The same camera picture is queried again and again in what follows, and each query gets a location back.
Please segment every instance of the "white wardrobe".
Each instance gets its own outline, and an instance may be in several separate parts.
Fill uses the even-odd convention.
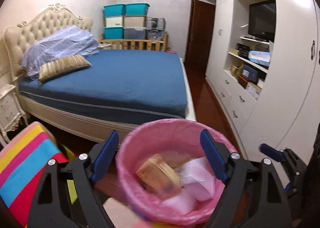
[[[224,110],[242,154],[261,161],[259,145],[293,149],[309,162],[320,122],[320,9],[314,0],[276,0],[272,59],[258,101],[232,77],[233,54],[248,36],[249,5],[264,0],[217,0],[206,78]]]

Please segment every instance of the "stack of storage bins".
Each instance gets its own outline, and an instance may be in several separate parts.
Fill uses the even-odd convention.
[[[147,39],[163,40],[164,30],[164,18],[147,18]]]
[[[149,7],[148,3],[130,3],[125,5],[125,39],[146,39],[146,18]]]
[[[104,28],[105,39],[123,38],[123,16],[125,15],[124,4],[114,4],[104,7],[106,27]]]

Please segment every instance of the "blue stripe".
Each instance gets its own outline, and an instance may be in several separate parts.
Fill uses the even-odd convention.
[[[25,186],[60,151],[51,140],[44,140],[8,177],[0,188],[0,195],[7,207],[17,198]]]

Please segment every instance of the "blue mattress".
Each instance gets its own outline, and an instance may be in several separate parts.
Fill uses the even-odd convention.
[[[90,68],[42,85],[23,78],[20,93],[59,110],[106,121],[142,124],[185,117],[187,96],[178,55],[101,50],[87,60]]]

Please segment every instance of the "television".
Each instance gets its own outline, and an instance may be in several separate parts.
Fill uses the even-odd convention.
[[[276,32],[276,0],[249,6],[248,34],[274,42]]]

